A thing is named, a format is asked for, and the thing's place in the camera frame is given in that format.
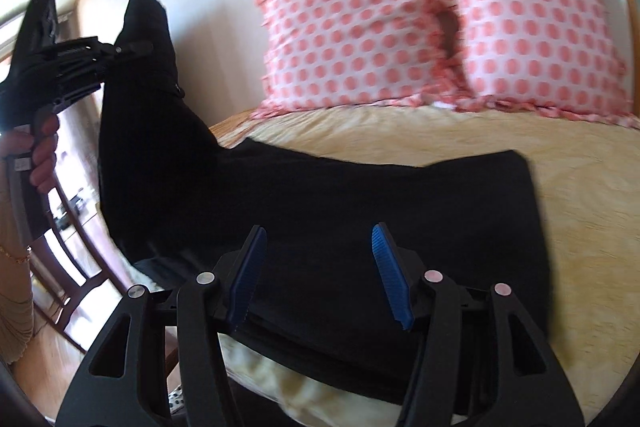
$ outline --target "human hand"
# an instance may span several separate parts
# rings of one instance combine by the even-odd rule
[[[31,160],[33,161],[33,171],[31,171],[31,185],[37,187],[41,194],[48,194],[55,186],[53,177],[56,168],[56,147],[58,137],[56,132],[60,128],[60,120],[55,114],[50,115],[42,124],[43,138],[33,150]],[[34,137],[31,134],[11,130],[2,133],[0,137],[0,158],[9,155],[24,154],[33,147]]]

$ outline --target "bed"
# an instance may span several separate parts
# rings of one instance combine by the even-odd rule
[[[606,0],[625,79],[640,109],[635,0]],[[212,127],[225,147],[245,137],[340,160],[423,166],[513,149],[532,164],[554,274],[550,341],[587,422],[606,425],[638,384],[640,133],[586,122],[436,107],[334,107],[267,120],[251,112]],[[331,388],[222,336],[232,378],[314,426],[390,426],[399,406]]]

